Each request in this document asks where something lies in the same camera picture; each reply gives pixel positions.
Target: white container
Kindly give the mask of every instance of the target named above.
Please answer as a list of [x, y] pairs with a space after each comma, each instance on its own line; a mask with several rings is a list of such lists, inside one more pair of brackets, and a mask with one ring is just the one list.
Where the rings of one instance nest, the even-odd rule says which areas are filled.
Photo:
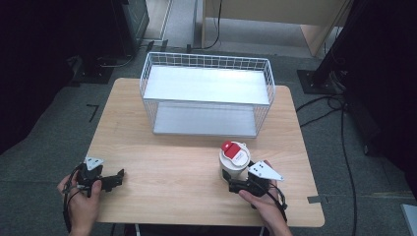
[[140, 89], [155, 134], [255, 138], [275, 97], [263, 58], [151, 52]]

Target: wire rack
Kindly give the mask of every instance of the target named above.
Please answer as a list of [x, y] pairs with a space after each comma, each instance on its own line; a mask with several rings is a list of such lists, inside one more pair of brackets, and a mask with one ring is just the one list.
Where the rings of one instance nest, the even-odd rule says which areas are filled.
[[156, 134], [256, 137], [275, 97], [268, 59], [151, 52], [140, 91]]

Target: red lid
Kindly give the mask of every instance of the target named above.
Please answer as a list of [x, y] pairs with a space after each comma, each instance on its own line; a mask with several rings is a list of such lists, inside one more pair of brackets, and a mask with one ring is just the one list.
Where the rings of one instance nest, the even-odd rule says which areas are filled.
[[240, 147], [230, 141], [226, 141], [221, 146], [221, 149], [224, 151], [224, 155], [230, 159], [233, 159], [237, 152], [239, 152]]

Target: person's wrist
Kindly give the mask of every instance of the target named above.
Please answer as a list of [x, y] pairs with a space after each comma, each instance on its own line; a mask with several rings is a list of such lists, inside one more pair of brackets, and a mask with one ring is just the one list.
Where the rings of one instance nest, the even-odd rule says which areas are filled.
[[91, 227], [72, 227], [70, 236], [89, 236]]

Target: cable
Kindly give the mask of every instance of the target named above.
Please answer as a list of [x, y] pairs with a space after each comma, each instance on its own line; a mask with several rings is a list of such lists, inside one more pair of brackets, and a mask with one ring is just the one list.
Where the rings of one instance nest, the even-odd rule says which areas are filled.
[[114, 230], [115, 230], [115, 228], [116, 228], [116, 223], [113, 223], [113, 224], [111, 225], [110, 236], [113, 236], [113, 235], [114, 235]]
[[64, 189], [62, 190], [62, 193], [64, 194], [64, 204], [63, 204], [63, 215], [65, 220], [65, 225], [67, 226], [68, 233], [71, 233], [71, 220], [70, 220], [70, 213], [69, 213], [69, 203], [70, 200], [80, 191], [75, 193], [73, 196], [70, 197], [70, 200], [68, 200], [68, 195], [70, 194], [71, 190], [74, 188], [77, 188], [76, 186], [72, 186], [72, 181], [74, 178], [74, 175], [77, 173], [77, 171], [81, 168], [83, 164], [80, 163], [77, 167], [73, 169], [73, 171], [70, 174], [70, 177], [68, 178], [67, 183], [64, 185]]
[[313, 122], [315, 122], [315, 121], [318, 121], [318, 120], [320, 120], [320, 119], [322, 119], [322, 118], [325, 118], [325, 117], [327, 117], [328, 115], [330, 115], [331, 113], [333, 113], [334, 111], [338, 111], [338, 110], [331, 110], [331, 111], [329, 111], [328, 113], [326, 113], [326, 114], [324, 114], [324, 115], [322, 115], [322, 116], [320, 116], [320, 117], [318, 117], [318, 118], [315, 118], [315, 119], [313, 119], [313, 120], [310, 120], [310, 121], [308, 121], [308, 122], [306, 122], [306, 123], [304, 123], [304, 124], [300, 125], [300, 128], [303, 128], [304, 126], [309, 125], [309, 124], [311, 124], [311, 123], [313, 123]]
[[220, 38], [220, 18], [221, 18], [221, 5], [222, 5], [222, 3], [223, 3], [223, 0], [220, 0], [220, 6], [218, 7], [217, 27], [216, 27], [217, 28], [217, 38], [215, 39], [215, 42], [212, 45], [208, 46], [208, 47], [193, 47], [191, 49], [202, 49], [202, 50], [206, 50], [206, 49], [212, 48], [213, 46], [215, 46], [217, 44], [218, 39]]
[[123, 63], [123, 64], [119, 64], [119, 65], [101, 65], [101, 64], [99, 64], [99, 66], [100, 66], [100, 67], [103, 67], [103, 68], [117, 68], [117, 67], [124, 67], [124, 66], [126, 66], [127, 64], [129, 64], [129, 62], [131, 62], [131, 61], [132, 61], [132, 59], [133, 59], [133, 56], [129, 56], [129, 60], [128, 60], [127, 62]]
[[[307, 124], [310, 124], [311, 122], [314, 122], [314, 121], [319, 120], [319, 119], [321, 119], [323, 117], [326, 117], [326, 116], [328, 116], [330, 113], [332, 113], [334, 111], [341, 110], [340, 138], [341, 138], [341, 145], [342, 145], [342, 149], [343, 149], [344, 161], [346, 163], [347, 171], [349, 173], [349, 180], [350, 180], [350, 185], [351, 185], [351, 189], [352, 189], [352, 198], [353, 198], [353, 228], [352, 228], [352, 236], [355, 236], [356, 235], [357, 221], [358, 221], [358, 216], [357, 216], [357, 214], [358, 214], [358, 212], [357, 212], [358, 209], [357, 208], [358, 207], [357, 207], [357, 200], [356, 200], [355, 183], [354, 183], [354, 180], [353, 180], [352, 170], [350, 169], [350, 164], [349, 164], [349, 161], [347, 159], [346, 146], [345, 146], [345, 140], [344, 140], [344, 109], [345, 109], [345, 106], [346, 106], [346, 102], [342, 102], [339, 99], [335, 98], [334, 96], [322, 96], [322, 97], [313, 99], [313, 100], [307, 102], [306, 104], [300, 106], [299, 108], [297, 108], [297, 111], [301, 110], [302, 108], [306, 107], [309, 104], [312, 104], [312, 103], [314, 103], [314, 102], [316, 102], [318, 100], [325, 99], [325, 98], [328, 98], [328, 106], [332, 109], [332, 111], [328, 112], [327, 114], [325, 114], [325, 115], [323, 115], [323, 116], [321, 116], [319, 118], [316, 118], [316, 119], [314, 119], [312, 121], [309, 121], [309, 122], [307, 122], [306, 124], [304, 124], [302, 126], [305, 126]], [[340, 107], [333, 107], [333, 106], [331, 106], [330, 103], [329, 103], [329, 101], [331, 99], [337, 100], [339, 102], [339, 104], [340, 104]]]
[[353, 176], [352, 176], [352, 171], [350, 169], [350, 165], [349, 165], [349, 161], [347, 160], [347, 154], [346, 154], [346, 147], [344, 144], [344, 109], [341, 109], [341, 131], [340, 131], [340, 135], [341, 135], [341, 145], [343, 148], [343, 155], [344, 155], [344, 160], [346, 162], [346, 166], [347, 166], [347, 171], [349, 173], [349, 179], [350, 179], [350, 185], [352, 188], [352, 197], [353, 197], [353, 228], [352, 228], [352, 236], [356, 235], [356, 224], [357, 224], [357, 203], [356, 203], [356, 188], [355, 188], [355, 183], [353, 181]]

